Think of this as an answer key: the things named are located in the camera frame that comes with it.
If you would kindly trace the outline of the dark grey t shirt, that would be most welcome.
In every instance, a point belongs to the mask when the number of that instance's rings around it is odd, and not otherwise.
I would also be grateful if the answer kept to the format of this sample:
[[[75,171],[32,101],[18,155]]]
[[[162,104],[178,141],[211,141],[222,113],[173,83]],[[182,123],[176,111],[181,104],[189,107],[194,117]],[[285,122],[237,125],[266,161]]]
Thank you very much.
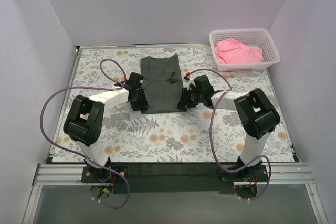
[[[140,61],[141,75],[148,84],[144,90],[148,108],[143,114],[177,113],[183,81],[177,54],[169,58],[145,57]]]

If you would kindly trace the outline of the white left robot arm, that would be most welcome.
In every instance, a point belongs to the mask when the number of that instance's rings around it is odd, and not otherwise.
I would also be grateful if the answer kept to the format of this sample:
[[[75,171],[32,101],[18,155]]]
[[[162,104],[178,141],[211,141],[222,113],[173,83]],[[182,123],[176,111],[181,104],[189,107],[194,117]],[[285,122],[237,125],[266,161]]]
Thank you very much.
[[[111,176],[110,171],[103,169],[108,166],[110,160],[98,140],[104,113],[124,103],[130,103],[135,111],[148,108],[143,88],[106,91],[90,97],[78,95],[63,126],[64,133],[75,141],[83,152],[90,175],[101,182]]]

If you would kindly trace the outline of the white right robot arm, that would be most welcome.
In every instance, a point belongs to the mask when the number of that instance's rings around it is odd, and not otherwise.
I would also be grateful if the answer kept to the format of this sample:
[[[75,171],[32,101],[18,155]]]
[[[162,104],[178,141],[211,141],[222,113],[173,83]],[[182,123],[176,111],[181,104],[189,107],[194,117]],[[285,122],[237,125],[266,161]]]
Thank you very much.
[[[262,152],[266,140],[280,123],[279,113],[263,90],[256,88],[250,92],[237,93],[229,90],[203,91],[197,88],[183,88],[177,107],[187,110],[200,103],[213,110],[209,126],[209,140],[217,164],[220,163],[215,153],[212,135],[214,114],[217,109],[232,110],[238,113],[246,132],[244,148],[235,166],[226,168],[221,165],[220,169],[229,177],[246,178],[248,175],[254,175],[262,164]]]

